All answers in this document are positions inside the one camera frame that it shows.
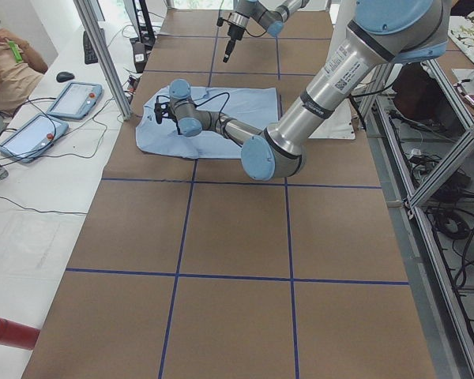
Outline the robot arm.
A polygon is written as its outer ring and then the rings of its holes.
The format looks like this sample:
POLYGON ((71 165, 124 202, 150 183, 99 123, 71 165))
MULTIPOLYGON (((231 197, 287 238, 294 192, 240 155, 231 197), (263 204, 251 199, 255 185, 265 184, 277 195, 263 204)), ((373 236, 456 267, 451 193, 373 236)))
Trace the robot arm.
POLYGON ((223 62, 228 62, 236 42, 243 38, 249 19, 256 21, 272 37, 277 37, 291 15, 305 8, 309 2, 309 0, 284 1, 274 10, 269 10, 260 1, 237 1, 236 7, 228 17, 218 16, 216 22, 217 27, 222 27, 224 23, 228 24, 227 35, 230 40, 225 48, 223 62))
POLYGON ((253 179, 293 176, 305 164, 303 143, 376 66, 437 58, 447 47, 449 1, 358 1, 346 36, 278 122, 259 130, 222 112, 201 111, 190 84, 176 79, 169 100, 157 102, 157 122, 173 120, 185 137, 218 133, 241 146, 253 179))

